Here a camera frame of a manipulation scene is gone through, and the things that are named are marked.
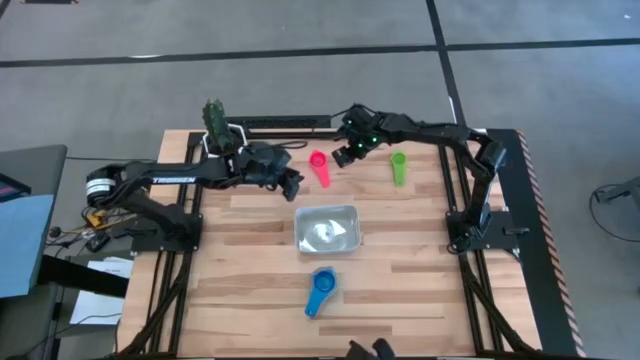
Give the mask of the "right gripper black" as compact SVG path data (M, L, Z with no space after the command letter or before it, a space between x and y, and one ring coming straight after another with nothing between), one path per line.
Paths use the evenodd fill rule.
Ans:
M385 117L384 112L362 104L354 104L346 110L339 132L347 143L331 153L340 168L357 160L357 153L368 153L383 142L381 122Z

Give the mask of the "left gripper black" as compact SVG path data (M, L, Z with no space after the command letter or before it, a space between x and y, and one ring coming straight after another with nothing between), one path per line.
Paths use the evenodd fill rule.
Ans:
M291 155L282 147L266 142L253 142L236 155L240 182L267 188L282 187L282 195L293 202L304 177L287 167Z

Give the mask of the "pink measuring cup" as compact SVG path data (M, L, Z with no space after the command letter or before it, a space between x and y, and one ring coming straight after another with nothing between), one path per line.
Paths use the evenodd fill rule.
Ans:
M331 179L326 154L318 150L313 150L308 162L321 186L328 188L331 185Z

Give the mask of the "green measuring cup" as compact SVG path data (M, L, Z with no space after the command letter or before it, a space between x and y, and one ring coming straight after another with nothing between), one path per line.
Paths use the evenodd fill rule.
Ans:
M407 155L403 152L394 152L390 158L396 187L404 187L407 177Z

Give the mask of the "teal measuring cup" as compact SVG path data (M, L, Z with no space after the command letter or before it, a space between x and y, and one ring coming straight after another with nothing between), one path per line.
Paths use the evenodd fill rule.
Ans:
M318 268L311 275L310 298L324 301L329 298L337 288L337 276L332 267Z

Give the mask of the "blue measuring cup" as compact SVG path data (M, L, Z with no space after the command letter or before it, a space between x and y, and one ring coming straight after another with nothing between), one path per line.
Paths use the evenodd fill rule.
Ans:
M310 293L309 293L309 298L308 298L308 301L307 301L307 304L306 304L306 307L305 307L305 315L307 317L311 318L311 319L315 318L318 315L321 307L323 306L324 302L327 299L325 299L324 301L317 301L316 299L311 299L310 298Z

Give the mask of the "silver metal basket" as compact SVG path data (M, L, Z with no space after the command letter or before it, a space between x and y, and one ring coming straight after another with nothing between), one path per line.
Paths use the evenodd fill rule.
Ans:
M303 254L353 252L361 244L357 209L353 205L298 208L294 213L294 239Z

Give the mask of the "green cactus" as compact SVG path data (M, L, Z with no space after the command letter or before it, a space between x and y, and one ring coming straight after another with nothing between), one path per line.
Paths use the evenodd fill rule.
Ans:
M235 139L229 128L223 103L219 99L209 99L202 109L202 119L207 131L207 152L215 155L231 152Z

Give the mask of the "black rounded object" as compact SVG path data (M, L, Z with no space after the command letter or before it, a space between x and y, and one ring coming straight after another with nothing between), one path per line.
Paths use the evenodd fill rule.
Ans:
M372 344L373 352L367 350L354 340L349 342L349 350L345 360L395 360L396 355L390 344L383 338L378 338Z

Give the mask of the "white paper sheet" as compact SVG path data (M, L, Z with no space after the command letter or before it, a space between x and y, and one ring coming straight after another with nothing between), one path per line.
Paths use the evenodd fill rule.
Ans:
M120 257L90 260L88 267L129 279L133 261ZM124 299L80 291L70 318L72 325L116 325L120 320Z

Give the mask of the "black mat with hazard stripe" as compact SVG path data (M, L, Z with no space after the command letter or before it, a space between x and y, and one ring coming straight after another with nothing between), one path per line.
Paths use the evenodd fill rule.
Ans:
M527 139L519 130L490 129L503 143L500 185L514 223L529 232L518 238L520 261L542 350L584 357L586 351L564 278L549 216Z

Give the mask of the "blue board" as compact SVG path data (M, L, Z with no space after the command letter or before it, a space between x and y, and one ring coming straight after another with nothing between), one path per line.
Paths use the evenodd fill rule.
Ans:
M51 194L0 203L0 298L35 285L53 204Z

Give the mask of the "grey stand leg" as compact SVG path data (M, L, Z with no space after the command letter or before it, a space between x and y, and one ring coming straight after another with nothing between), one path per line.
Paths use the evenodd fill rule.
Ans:
M640 208L640 176L636 176L620 184L604 185L595 191L596 200L600 203L611 202L620 197L630 196Z

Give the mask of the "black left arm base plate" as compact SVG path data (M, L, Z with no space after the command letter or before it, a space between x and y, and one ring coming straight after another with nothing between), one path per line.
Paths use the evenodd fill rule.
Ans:
M134 252L193 252L199 248L202 234L201 214L187 214L182 222L161 224L147 218L137 218L127 228L132 236Z

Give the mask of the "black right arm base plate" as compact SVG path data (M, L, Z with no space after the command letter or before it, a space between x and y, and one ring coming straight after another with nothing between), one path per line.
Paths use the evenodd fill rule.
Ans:
M529 232L526 227L516 227L509 212L491 211L484 228L474 230L462 224L459 212L446 215L446 225L453 254L484 249L515 249L518 237Z

